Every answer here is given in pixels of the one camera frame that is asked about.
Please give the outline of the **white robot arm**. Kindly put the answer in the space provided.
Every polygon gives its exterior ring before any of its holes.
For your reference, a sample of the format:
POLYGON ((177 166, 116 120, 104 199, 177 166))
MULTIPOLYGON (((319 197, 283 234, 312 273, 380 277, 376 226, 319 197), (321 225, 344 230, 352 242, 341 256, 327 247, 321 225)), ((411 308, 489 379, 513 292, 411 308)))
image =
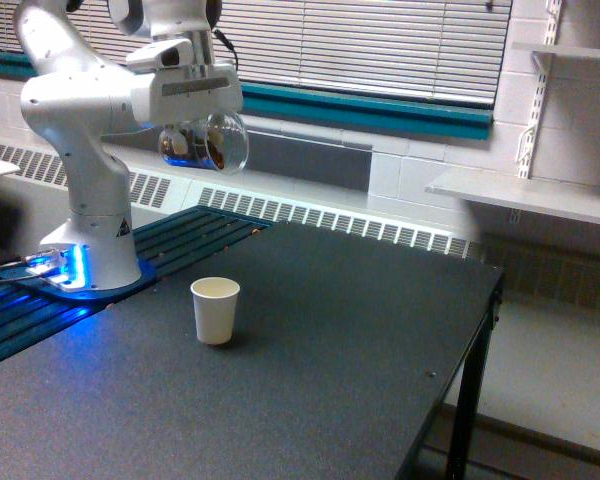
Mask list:
POLYGON ((109 15, 147 44, 118 64, 71 22, 76 1, 24 1, 17 38, 35 69, 21 92, 28 126, 57 152, 68 181, 68 220, 42 240, 65 251, 48 283, 68 292, 107 291, 141 278, 132 232, 130 173, 103 146, 107 136, 148 129, 173 166, 232 174, 249 156, 236 66, 214 55, 218 1, 112 1, 109 15))

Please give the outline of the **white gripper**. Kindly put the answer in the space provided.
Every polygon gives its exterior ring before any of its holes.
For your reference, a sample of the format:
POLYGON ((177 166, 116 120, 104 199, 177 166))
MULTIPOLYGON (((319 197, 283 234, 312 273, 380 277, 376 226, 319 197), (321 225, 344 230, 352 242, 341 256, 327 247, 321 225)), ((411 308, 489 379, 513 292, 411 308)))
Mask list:
MULTIPOLYGON (((239 112, 243 94, 234 66, 220 62, 137 74, 131 86, 131 105, 138 124, 166 126, 215 113, 239 112)), ((173 129, 172 149, 175 154, 189 153, 188 129, 173 129)))

